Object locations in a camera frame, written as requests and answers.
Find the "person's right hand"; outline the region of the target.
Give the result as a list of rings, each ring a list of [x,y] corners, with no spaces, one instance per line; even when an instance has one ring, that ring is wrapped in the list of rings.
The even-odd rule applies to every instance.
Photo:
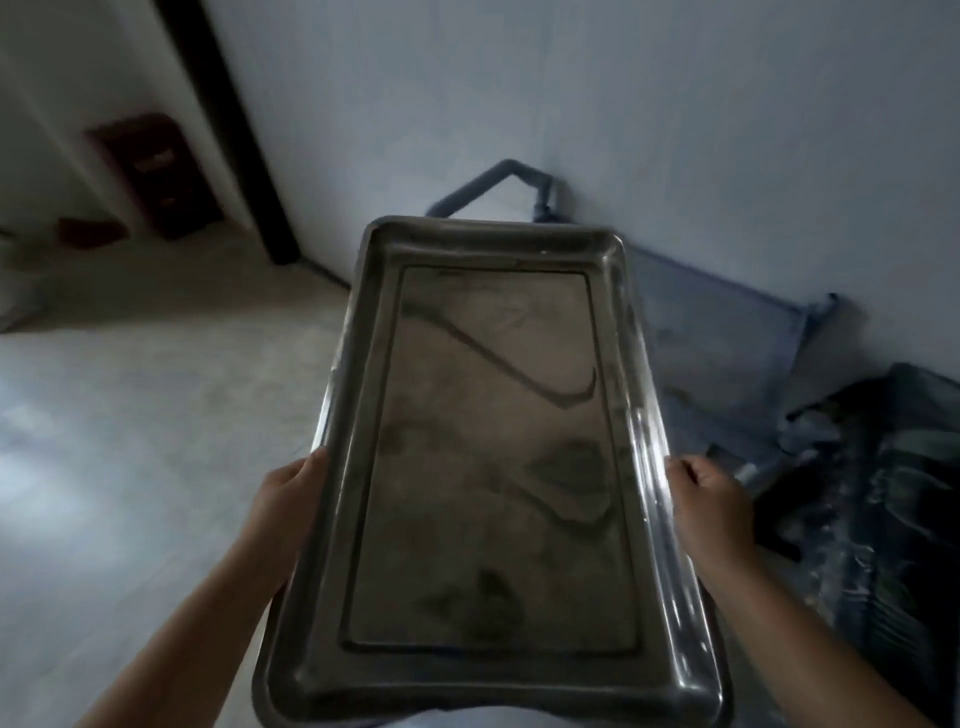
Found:
[[[679,540],[715,600],[761,570],[753,506],[744,487],[713,460],[713,480],[689,495],[673,495]]]

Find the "person's left hand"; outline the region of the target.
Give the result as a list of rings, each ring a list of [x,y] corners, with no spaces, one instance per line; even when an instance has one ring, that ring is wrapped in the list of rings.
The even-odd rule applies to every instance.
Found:
[[[291,577],[322,494],[303,498],[290,491],[291,463],[265,475],[233,548],[244,575],[268,598]]]

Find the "stainless steel rectangular tray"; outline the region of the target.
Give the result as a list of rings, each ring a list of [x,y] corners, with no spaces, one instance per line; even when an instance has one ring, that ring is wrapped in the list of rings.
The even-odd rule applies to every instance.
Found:
[[[481,706],[729,725],[643,334],[606,228],[366,228],[314,441],[328,480],[251,684],[265,728]]]

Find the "person's right forearm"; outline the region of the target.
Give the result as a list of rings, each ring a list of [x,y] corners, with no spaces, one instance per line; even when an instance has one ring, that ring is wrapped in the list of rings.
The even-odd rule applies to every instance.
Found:
[[[761,562],[699,577],[793,728],[935,728]]]

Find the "person's left forearm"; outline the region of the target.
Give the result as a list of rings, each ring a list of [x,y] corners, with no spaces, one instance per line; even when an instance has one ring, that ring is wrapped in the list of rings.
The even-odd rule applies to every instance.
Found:
[[[213,728],[296,552],[237,543],[74,728]]]

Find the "dark patterned blanket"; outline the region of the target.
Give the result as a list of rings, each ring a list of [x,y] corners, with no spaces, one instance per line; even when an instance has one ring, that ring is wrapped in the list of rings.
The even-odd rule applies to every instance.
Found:
[[[938,728],[960,728],[960,382],[906,363],[792,412],[754,503],[801,598]]]

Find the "dark red wooden cabinet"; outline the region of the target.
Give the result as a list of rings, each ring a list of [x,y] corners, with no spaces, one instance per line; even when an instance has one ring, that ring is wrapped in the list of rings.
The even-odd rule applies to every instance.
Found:
[[[191,236],[226,217],[178,123],[151,112],[87,129],[151,228],[162,238]]]

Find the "blue metal bed frame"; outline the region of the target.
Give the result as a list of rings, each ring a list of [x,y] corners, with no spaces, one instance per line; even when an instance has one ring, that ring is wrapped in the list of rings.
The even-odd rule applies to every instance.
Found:
[[[810,416],[788,419],[784,399],[839,296],[792,304],[646,249],[625,253],[674,451],[718,461],[753,493],[810,464],[834,431]]]

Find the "black door frame post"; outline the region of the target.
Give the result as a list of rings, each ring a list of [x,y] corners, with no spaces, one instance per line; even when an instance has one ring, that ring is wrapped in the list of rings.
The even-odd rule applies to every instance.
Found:
[[[202,0],[152,0],[183,62],[270,261],[302,251],[227,67]]]

